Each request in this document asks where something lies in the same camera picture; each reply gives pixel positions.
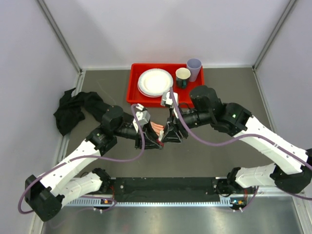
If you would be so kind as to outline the red nail polish bottle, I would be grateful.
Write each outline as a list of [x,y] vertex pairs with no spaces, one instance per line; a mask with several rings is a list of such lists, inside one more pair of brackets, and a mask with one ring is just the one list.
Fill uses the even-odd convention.
[[159,145],[160,148],[163,148],[163,147],[164,147],[164,143],[162,143],[162,142],[160,142],[160,141],[158,141],[157,143],[158,143],[158,145]]

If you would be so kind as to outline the white nail polish brush cap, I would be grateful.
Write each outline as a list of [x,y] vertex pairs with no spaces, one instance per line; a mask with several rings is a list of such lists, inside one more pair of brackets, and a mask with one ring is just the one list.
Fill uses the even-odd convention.
[[163,137],[164,137],[164,130],[160,130],[158,140],[162,141]]

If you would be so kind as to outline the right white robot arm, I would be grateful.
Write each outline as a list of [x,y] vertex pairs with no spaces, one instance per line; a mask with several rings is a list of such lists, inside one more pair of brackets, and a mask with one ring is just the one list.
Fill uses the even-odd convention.
[[[161,97],[161,105],[170,109],[170,117],[161,141],[178,142],[191,135],[199,142],[220,147],[241,140],[269,158],[272,163],[253,168],[236,167],[218,190],[239,193],[252,186],[276,186],[290,193],[302,192],[312,180],[312,151],[304,150],[264,126],[250,111],[237,103],[222,103],[215,90],[205,85],[190,92],[194,108],[186,112],[178,106],[177,93],[170,90]],[[232,137],[223,143],[207,142],[192,131],[203,125]]]

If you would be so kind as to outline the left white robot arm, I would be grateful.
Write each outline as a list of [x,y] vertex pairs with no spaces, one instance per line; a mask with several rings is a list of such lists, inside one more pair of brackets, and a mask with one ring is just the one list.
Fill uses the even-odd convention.
[[51,170],[29,176],[20,200],[24,200],[31,210],[43,221],[55,217],[71,201],[86,194],[109,191],[110,177],[104,169],[94,169],[76,179],[86,166],[104,156],[117,144],[117,137],[132,139],[135,147],[144,151],[148,147],[162,148],[160,138],[164,127],[150,121],[147,109],[134,104],[132,114],[126,114],[119,106],[110,106],[102,116],[101,124],[64,160]]

